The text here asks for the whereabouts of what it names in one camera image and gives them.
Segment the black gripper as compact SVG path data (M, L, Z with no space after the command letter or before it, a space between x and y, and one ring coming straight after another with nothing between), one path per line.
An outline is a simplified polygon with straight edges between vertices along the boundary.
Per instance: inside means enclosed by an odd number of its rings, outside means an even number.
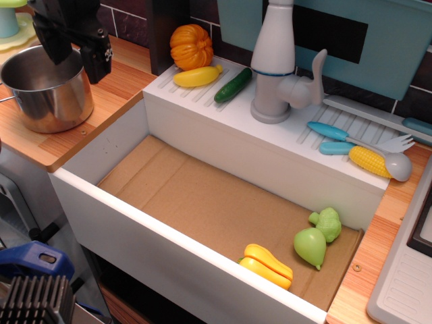
M97 14L99 1L28 1L33 26L48 57L55 65L72 53L71 43L80 46L85 72L91 84L111 73L113 51L108 32Z

